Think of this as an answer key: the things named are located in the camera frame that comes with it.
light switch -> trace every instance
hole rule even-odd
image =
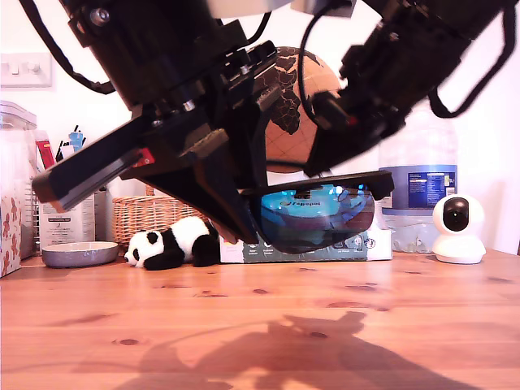
[[[1,56],[3,88],[52,86],[54,60],[50,53],[2,53]]]
[[[39,63],[27,63],[27,69],[31,73],[38,73],[40,71],[40,64]]]

stuffed panda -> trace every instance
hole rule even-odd
[[[124,255],[127,263],[146,270],[168,270],[191,262],[208,267],[220,262],[219,234],[209,222],[186,217],[165,232],[137,232]]]

wooden table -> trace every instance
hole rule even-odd
[[[520,257],[0,280],[2,390],[520,389]]]

globe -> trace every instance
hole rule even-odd
[[[275,103],[274,114],[266,129],[266,156],[268,160],[284,160],[305,163],[316,134],[316,125],[301,106],[297,82],[297,62],[300,49],[290,46],[277,48],[278,59],[274,67],[262,73],[256,80],[265,86],[278,83],[282,96]],[[303,60],[305,94],[336,91],[340,88],[334,71],[317,55],[305,52]],[[293,173],[295,167],[269,166],[268,171]]]

camera lens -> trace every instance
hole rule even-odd
[[[443,222],[452,232],[461,232],[470,223],[470,203],[462,197],[452,197],[444,204]]]

